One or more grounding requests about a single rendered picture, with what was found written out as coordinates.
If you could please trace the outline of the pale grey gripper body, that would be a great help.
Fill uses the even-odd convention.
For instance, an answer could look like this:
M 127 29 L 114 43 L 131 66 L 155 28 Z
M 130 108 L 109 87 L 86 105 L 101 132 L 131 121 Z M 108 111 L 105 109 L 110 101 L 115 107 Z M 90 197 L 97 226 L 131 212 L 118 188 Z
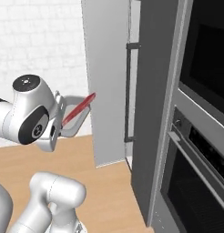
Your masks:
M 83 100 L 82 96 L 65 96 L 66 111 L 64 118 L 66 118 Z M 61 137 L 74 137 L 85 122 L 89 114 L 90 106 L 86 106 L 80 113 L 72 118 L 60 129 L 59 135 Z

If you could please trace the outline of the grey fridge door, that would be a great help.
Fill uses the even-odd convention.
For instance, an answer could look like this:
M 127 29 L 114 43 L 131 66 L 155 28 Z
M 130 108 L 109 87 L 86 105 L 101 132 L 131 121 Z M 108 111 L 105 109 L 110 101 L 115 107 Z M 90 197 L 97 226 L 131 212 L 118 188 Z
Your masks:
M 97 167 L 125 159 L 128 0 L 82 0 L 94 160 Z

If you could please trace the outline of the dark grey fridge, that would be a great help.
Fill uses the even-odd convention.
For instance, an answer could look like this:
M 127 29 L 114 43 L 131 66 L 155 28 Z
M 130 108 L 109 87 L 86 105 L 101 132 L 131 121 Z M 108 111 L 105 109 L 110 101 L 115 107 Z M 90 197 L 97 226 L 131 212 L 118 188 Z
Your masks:
M 149 227 L 153 218 L 158 166 L 178 88 L 178 53 L 188 0 L 140 0 L 131 186 Z

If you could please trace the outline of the black built-in microwave oven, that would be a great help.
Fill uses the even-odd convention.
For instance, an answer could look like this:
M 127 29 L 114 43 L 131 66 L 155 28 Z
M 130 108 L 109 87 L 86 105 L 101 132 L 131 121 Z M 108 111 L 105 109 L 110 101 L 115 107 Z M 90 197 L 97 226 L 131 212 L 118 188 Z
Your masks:
M 224 0 L 192 0 L 179 87 L 224 126 Z

